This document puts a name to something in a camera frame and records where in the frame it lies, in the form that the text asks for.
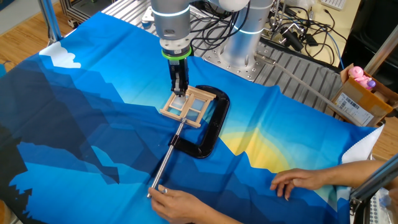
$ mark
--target black c-clamp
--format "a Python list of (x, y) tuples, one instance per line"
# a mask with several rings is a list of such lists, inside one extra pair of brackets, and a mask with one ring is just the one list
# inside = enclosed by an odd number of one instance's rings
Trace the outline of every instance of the black c-clamp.
[(211, 86), (199, 85), (196, 88), (216, 95), (217, 105), (211, 116), (205, 136), (202, 142), (197, 145), (181, 138), (179, 135), (174, 135), (169, 142), (169, 146), (173, 145), (174, 148), (185, 152), (189, 156), (202, 159), (208, 157), (214, 149), (229, 109), (229, 97), (225, 92)]

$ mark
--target wooden frame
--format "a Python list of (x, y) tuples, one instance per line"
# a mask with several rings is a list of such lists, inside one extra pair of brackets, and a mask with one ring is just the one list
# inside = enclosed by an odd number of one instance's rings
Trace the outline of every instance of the wooden frame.
[[(187, 96), (187, 99), (185, 100), (185, 103), (181, 106), (181, 108), (178, 108), (173, 105), (174, 100), (176, 99), (177, 96), (176, 96), (176, 94), (172, 93), (172, 95), (170, 96), (166, 105), (163, 107), (163, 109), (160, 109), (160, 112), (166, 117), (175, 119), (177, 121), (181, 121), (182, 118), (187, 117), (188, 112), (192, 111), (192, 112), (198, 114), (197, 118), (196, 118), (196, 120), (191, 120), (191, 119), (187, 118), (187, 124), (194, 128), (200, 128), (200, 121), (201, 121), (203, 115), (205, 115), (205, 112), (207, 110), (207, 107), (209, 107), (210, 102), (216, 98), (216, 95), (214, 95), (212, 93), (208, 93), (208, 92), (200, 90), (200, 89), (197, 89), (192, 86), (188, 86), (186, 96)], [(203, 102), (203, 106), (201, 107), (201, 110), (192, 108), (195, 100), (199, 100), (199, 101)], [(180, 115), (171, 113), (169, 110), (177, 110), (180, 112)]]

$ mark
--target white cloud print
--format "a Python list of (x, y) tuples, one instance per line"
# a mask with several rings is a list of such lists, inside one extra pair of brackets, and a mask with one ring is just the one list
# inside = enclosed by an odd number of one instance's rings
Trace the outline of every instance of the white cloud print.
[(41, 50), (39, 55), (50, 56), (54, 67), (81, 68), (80, 63), (73, 61), (76, 55), (68, 53), (68, 51), (61, 46), (60, 42), (55, 42), (49, 47)]

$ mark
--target person's hand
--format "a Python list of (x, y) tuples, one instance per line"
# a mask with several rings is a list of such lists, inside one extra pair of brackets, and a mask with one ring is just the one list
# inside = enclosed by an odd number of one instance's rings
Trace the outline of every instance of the person's hand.
[(398, 188), (391, 189), (388, 193), (388, 196), (391, 198), (391, 205), (398, 213)]
[(152, 209), (171, 224), (197, 223), (201, 212), (208, 210), (208, 206), (195, 196), (158, 186), (159, 191), (149, 188), (152, 195)]
[(284, 194), (289, 200), (294, 187), (302, 187), (309, 190), (317, 190), (324, 185), (324, 175), (321, 170), (292, 169), (278, 173), (271, 182), (271, 190), (277, 189), (277, 196)]

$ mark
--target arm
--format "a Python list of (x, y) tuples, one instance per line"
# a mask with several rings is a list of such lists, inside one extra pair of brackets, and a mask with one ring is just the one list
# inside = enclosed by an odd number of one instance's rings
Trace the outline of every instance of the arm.
[[(381, 161), (359, 161), (342, 164), (340, 166), (325, 169), (325, 185), (343, 185), (348, 187), (359, 187), (368, 177), (375, 172), (384, 162)], [(398, 187), (398, 179), (395, 178), (388, 185), (387, 190)]]
[[(316, 190), (324, 185), (359, 187), (382, 165), (383, 162), (381, 161), (359, 161), (322, 170), (287, 170), (275, 176), (270, 189), (277, 189), (278, 197), (281, 197), (285, 190), (285, 198), (288, 200), (294, 187), (302, 187), (309, 190)], [(395, 187), (398, 187), (398, 178), (395, 178), (385, 186), (388, 190)]]
[[(165, 187), (160, 185), (159, 190), (163, 192)], [(233, 218), (212, 209), (191, 194), (170, 189), (162, 194), (153, 188), (149, 189), (149, 193), (152, 195), (152, 208), (171, 224), (240, 224)]]
[(235, 219), (228, 217), (220, 212), (209, 207), (209, 211), (199, 218), (195, 224), (241, 224)]

